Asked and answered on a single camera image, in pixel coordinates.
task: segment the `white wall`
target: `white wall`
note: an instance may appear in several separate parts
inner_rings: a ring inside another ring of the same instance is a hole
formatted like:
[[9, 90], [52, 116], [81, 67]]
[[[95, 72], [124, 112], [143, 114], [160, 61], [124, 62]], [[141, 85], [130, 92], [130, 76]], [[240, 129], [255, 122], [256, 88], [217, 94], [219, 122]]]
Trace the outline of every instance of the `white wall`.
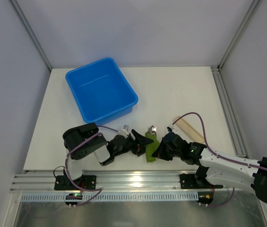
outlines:
[[18, 0], [54, 68], [217, 65], [252, 0]]
[[28, 145], [49, 71], [9, 1], [0, 0], [0, 224]]
[[223, 69], [255, 158], [267, 157], [267, 1], [263, 1]]

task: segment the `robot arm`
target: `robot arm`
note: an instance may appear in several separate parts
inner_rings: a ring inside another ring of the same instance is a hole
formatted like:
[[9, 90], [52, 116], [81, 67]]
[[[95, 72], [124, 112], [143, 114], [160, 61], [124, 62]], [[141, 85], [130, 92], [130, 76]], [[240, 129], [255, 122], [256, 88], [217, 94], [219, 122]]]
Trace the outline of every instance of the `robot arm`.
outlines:
[[256, 168], [267, 168], [267, 157], [261, 161], [234, 157], [215, 151], [213, 154], [204, 144], [187, 143], [173, 132], [162, 139], [153, 157], [172, 160], [179, 157], [189, 165], [198, 165], [195, 174], [199, 185], [227, 185], [255, 194], [267, 203], [267, 171]]
[[[64, 145], [68, 151], [71, 151], [95, 135], [98, 130], [95, 123], [69, 129], [63, 134]], [[106, 166], [112, 163], [116, 156], [129, 151], [137, 156], [144, 154], [145, 146], [152, 142], [153, 140], [138, 134], [135, 130], [132, 130], [132, 134], [129, 133], [126, 125], [111, 141], [106, 141], [102, 135], [96, 136], [71, 154], [68, 160], [70, 177], [76, 180], [82, 176], [81, 159], [93, 152], [99, 163]], [[213, 153], [206, 145], [196, 142], [187, 143], [172, 131], [162, 138], [160, 146], [152, 156], [167, 161], [171, 161], [173, 157], [179, 157], [189, 165], [198, 165], [195, 180], [200, 187], [227, 185], [255, 194], [267, 203], [267, 171], [256, 168], [257, 166], [267, 168], [266, 157], [258, 161], [217, 151]]]

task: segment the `metal floor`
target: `metal floor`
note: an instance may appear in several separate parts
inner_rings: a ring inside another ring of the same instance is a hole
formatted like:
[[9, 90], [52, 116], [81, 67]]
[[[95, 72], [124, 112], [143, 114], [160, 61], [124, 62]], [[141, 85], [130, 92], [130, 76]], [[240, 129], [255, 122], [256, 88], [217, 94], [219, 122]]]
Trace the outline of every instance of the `metal floor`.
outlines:
[[[215, 192], [214, 203], [229, 192]], [[258, 199], [238, 191], [220, 208], [195, 201], [95, 202], [69, 209], [61, 202], [22, 202], [14, 227], [266, 227]]]

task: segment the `blue plastic bin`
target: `blue plastic bin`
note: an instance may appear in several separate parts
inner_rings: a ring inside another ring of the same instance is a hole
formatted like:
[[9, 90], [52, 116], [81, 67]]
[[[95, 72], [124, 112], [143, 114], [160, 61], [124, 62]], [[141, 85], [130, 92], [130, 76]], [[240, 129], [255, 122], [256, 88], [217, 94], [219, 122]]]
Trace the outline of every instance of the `blue plastic bin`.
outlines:
[[132, 111], [138, 96], [111, 58], [66, 74], [66, 80], [85, 122], [108, 123]]

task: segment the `green sponge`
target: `green sponge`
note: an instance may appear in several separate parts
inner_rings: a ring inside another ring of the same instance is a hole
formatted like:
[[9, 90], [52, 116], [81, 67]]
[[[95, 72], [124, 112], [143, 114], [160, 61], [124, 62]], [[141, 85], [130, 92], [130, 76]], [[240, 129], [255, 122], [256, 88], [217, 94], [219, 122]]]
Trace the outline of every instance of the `green sponge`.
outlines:
[[152, 154], [156, 151], [156, 149], [158, 149], [160, 143], [157, 141], [157, 134], [154, 134], [153, 136], [149, 134], [149, 132], [147, 131], [145, 133], [145, 137], [152, 139], [153, 143], [148, 144], [145, 146], [145, 154], [146, 154], [146, 161], [147, 162], [154, 162], [156, 160], [156, 158], [152, 157]]

